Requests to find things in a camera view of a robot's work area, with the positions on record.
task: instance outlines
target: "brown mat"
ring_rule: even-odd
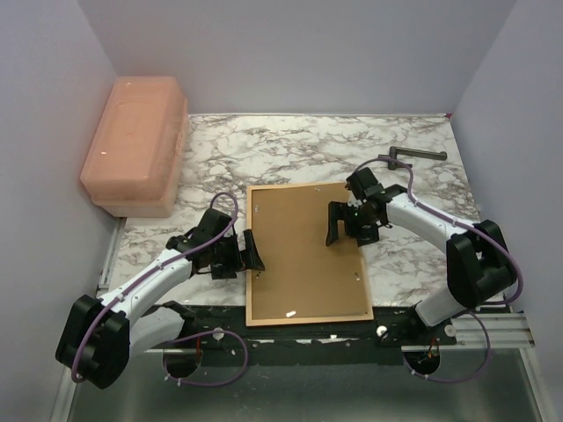
[[[246,325],[373,319],[369,283],[354,239],[325,246],[328,203],[346,201],[342,183],[249,186],[247,226],[263,273],[246,275]]]

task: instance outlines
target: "white marble surface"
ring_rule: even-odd
[[[237,196],[236,229],[242,232],[247,186],[344,181],[357,164],[388,153],[391,145],[447,151],[445,162],[405,157],[414,165],[414,191],[454,215],[479,218],[446,118],[192,117],[174,213],[166,219],[128,219],[110,288],[149,264],[170,236],[196,225],[215,193],[226,190]],[[384,186],[406,185],[405,171],[388,171],[384,164],[374,164],[372,169]],[[383,229],[381,235],[379,243],[362,248],[374,306],[409,306],[445,285],[445,257],[434,246],[400,227]],[[244,305],[245,276],[241,273],[235,280],[193,277],[162,302],[168,300]]]

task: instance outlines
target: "marble countertop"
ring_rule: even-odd
[[[170,236],[195,226],[215,193],[230,191],[237,196],[236,229],[240,233],[245,229],[247,186],[344,181],[356,165],[387,154],[393,145],[447,151],[445,162],[405,157],[413,164],[414,192],[451,214],[479,219],[450,121],[445,117],[206,115],[192,116],[190,122],[173,215],[127,220],[110,289],[148,265]],[[388,171],[384,164],[374,164],[372,169],[384,186],[406,186],[406,171]],[[225,201],[225,211],[230,211],[229,205]],[[400,227],[382,229],[381,241],[364,246],[362,252],[374,306],[410,306],[445,285],[443,254]],[[245,275],[240,273],[235,280],[193,277],[160,302],[169,300],[244,305]]]

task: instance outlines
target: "gray floor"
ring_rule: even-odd
[[[468,374],[482,359],[482,351],[444,352],[439,375]],[[200,371],[216,381],[236,369]],[[539,420],[517,350],[495,352],[484,376],[458,385],[424,382],[403,367],[376,365],[251,367],[238,382],[217,389],[177,387],[164,376],[161,355],[144,354],[106,390],[81,384],[70,420]]]

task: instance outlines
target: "cable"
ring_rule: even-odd
[[[483,321],[481,321],[481,319],[478,318],[473,312],[469,311],[467,313],[469,315],[471,315],[473,318],[475,318],[475,320],[479,323],[479,325],[483,329],[483,334],[485,334],[486,357],[485,357],[485,361],[481,364],[481,366],[478,367],[477,370],[475,372],[473,372],[473,374],[467,375],[464,378],[457,378],[455,380],[448,380],[448,379],[444,379],[444,378],[435,378],[435,377],[423,375],[423,374],[416,372],[413,369],[413,367],[411,367],[409,365],[409,363],[406,361],[405,356],[403,356],[403,362],[405,363],[408,370],[411,372],[411,375],[414,375],[414,376],[421,378],[422,380],[425,380],[425,381],[438,382],[440,384],[459,384],[460,382],[467,382],[467,381],[474,380],[475,378],[477,378],[478,376],[482,375],[485,372],[486,367],[488,367],[489,362],[491,361],[491,358],[493,357],[493,349],[491,349],[491,338],[489,337],[489,333],[486,330],[486,327],[483,324]]]
[[[246,371],[246,367],[248,367],[248,348],[246,347],[246,343],[243,340],[243,338],[240,337],[236,332],[219,331],[219,330],[203,331],[203,332],[198,332],[197,334],[193,334],[191,336],[187,336],[187,337],[184,337],[184,338],[177,338],[173,341],[170,341],[169,343],[170,344],[177,344],[177,343],[181,343],[183,341],[193,340],[194,338],[201,338],[203,336],[208,336],[208,335],[217,334],[217,333],[227,334],[228,336],[232,336],[232,337],[236,338],[238,340],[238,342],[242,345],[243,351],[245,352],[245,360],[243,361],[243,365],[240,368],[240,370],[234,376],[229,378],[227,381],[220,381],[220,382],[197,382],[197,381],[189,381],[189,380],[184,379],[184,378],[175,378],[175,377],[170,375],[170,372],[168,371],[168,362],[166,361],[166,359],[164,359],[163,368],[166,372],[165,381],[167,381],[169,378],[172,378],[174,381],[176,381],[178,383],[178,386],[180,384],[185,384],[185,385],[194,385],[196,387],[222,387],[224,385],[231,384],[232,382],[234,382],[238,378],[240,378],[242,376],[242,374]]]
[[[235,221],[238,218],[238,202],[237,202],[237,198],[235,198],[235,196],[232,193],[228,193],[228,192],[220,192],[218,194],[216,194],[213,199],[211,200],[211,204],[210,207],[213,207],[213,204],[215,204],[215,201],[217,200],[217,198],[221,197],[221,196],[228,196],[229,198],[232,199],[233,203],[234,203],[234,209],[232,211],[231,217],[230,217],[230,222],[229,224],[227,224],[227,227],[224,228],[224,230],[219,233],[217,236],[213,237],[212,239],[208,240],[206,243],[201,244],[199,246],[196,246],[195,248],[180,253],[179,255],[176,255],[175,257],[172,257],[170,259],[167,259],[166,261],[164,261],[160,266],[153,266],[149,271],[147,271],[146,273],[142,274],[141,276],[139,276],[138,279],[136,279],[133,283],[131,283],[127,288],[125,288],[120,294],[119,296],[115,296],[100,312],[99,314],[94,318],[94,320],[92,321],[92,323],[90,324],[90,327],[88,327],[88,330],[86,330],[86,333],[84,334],[82,341],[80,342],[80,346],[78,346],[77,349],[77,354],[74,357],[74,360],[72,361],[72,368],[70,371],[70,377],[72,378],[72,381],[76,382],[76,383],[80,383],[80,382],[84,382],[85,378],[81,377],[78,375],[78,364],[80,363],[80,359],[82,358],[82,353],[84,352],[84,349],[86,348],[86,345],[88,344],[88,340],[90,339],[92,333],[94,332],[94,330],[96,329],[96,327],[98,326],[99,322],[102,320],[102,318],[107,314],[107,312],[110,311],[110,309],[115,306],[120,300],[122,300],[125,296],[127,296],[129,293],[131,293],[131,291],[133,289],[135,289],[137,286],[139,286],[142,282],[144,282],[145,280],[147,280],[152,274],[156,273],[157,271],[161,270],[162,268],[164,268],[165,266],[168,266],[169,264],[171,264],[172,262],[175,262],[179,259],[185,258],[189,255],[192,255],[198,251],[201,251],[202,249],[205,249],[207,247],[209,247],[211,244],[215,243],[217,240],[221,239],[224,235],[227,234],[227,232],[232,229],[232,227],[235,225]]]
[[[520,297],[520,295],[522,294],[523,288],[524,288],[524,278],[523,278],[522,270],[520,269],[520,266],[516,263],[515,258],[506,249],[504,249],[498,242],[496,242],[494,239],[492,239],[487,234],[483,233],[482,231],[475,229],[472,225],[465,224],[464,222],[459,222],[455,219],[452,219],[449,215],[444,214],[437,209],[433,209],[432,207],[428,206],[424,202],[419,201],[413,194],[413,182],[414,182],[413,170],[407,164],[403,163],[402,161],[395,160],[395,159],[389,158],[389,157],[372,158],[372,159],[370,159],[370,160],[368,160],[364,163],[361,163],[354,170],[354,172],[359,171],[365,165],[370,164],[370,163],[374,163],[374,162],[395,163],[399,167],[407,169],[408,172],[409,172],[409,179],[408,179],[408,185],[406,187],[406,194],[408,195],[408,199],[412,203],[414,203],[417,207],[420,207],[421,209],[423,209],[427,213],[433,215],[434,217],[438,217],[439,219],[444,220],[445,222],[448,222],[450,224],[453,224],[454,226],[457,225],[457,226],[461,227],[462,229],[466,229],[466,230],[470,231],[471,233],[475,234],[476,236],[479,236],[480,238],[486,240],[497,251],[499,251],[502,255],[504,255],[504,257],[506,259],[508,259],[508,261],[510,262],[510,264],[512,265],[512,267],[514,268],[514,270],[516,272],[516,278],[517,278],[518,286],[516,288],[515,293],[511,297],[509,297],[508,299],[504,299],[502,301],[496,301],[496,302],[485,302],[485,303],[483,303],[484,305],[509,305],[510,303],[514,302],[516,299],[518,299]]]

